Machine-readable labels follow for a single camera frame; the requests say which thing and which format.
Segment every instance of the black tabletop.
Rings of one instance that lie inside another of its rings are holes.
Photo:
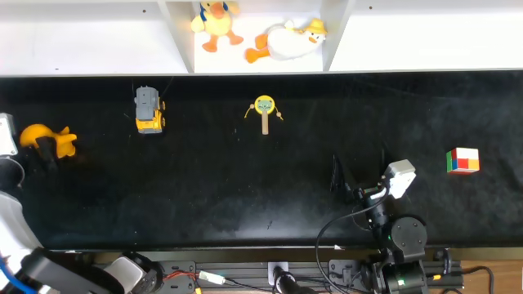
[[[162,135],[140,135],[133,92],[156,87]],[[284,120],[245,112],[259,95]],[[394,202],[427,223],[431,246],[523,244],[523,73],[373,73],[0,80],[0,112],[78,135],[46,171],[30,150],[13,194],[45,247],[310,246],[353,210],[329,192],[333,154],[358,181],[380,176],[383,146],[417,177]],[[481,170],[446,173],[445,153],[479,149]],[[352,220],[324,244],[367,247]]]

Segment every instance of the colorful cube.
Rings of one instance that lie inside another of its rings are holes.
[[[480,170],[480,153],[477,149],[456,148],[447,153],[447,172],[467,175]]]

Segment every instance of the metal bracket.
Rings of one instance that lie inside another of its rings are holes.
[[[177,270],[196,273],[196,264],[193,261],[161,261],[159,262],[163,275],[172,274]],[[157,294],[191,294],[194,292],[194,281],[189,276],[171,278],[163,282]]]
[[[354,260],[329,261],[329,279],[338,285],[350,286],[361,291],[368,291],[362,283],[361,276],[349,285],[352,277],[360,272],[361,263]]]
[[[276,261],[267,263],[267,278],[269,279],[269,285],[275,285],[275,268],[280,267],[284,271],[288,271],[287,261]]]

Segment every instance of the yellow duck plush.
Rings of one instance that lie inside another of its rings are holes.
[[[201,2],[200,13],[190,24],[195,33],[205,30],[211,35],[211,40],[202,45],[209,52],[217,51],[218,38],[227,36],[231,45],[238,45],[244,41],[240,36],[232,32],[232,19],[230,13],[238,14],[239,8],[236,2]]]

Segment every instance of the toy construction vehicle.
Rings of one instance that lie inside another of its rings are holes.
[[[153,87],[139,87],[136,90],[136,126],[141,134],[161,133],[165,127],[165,102]]]

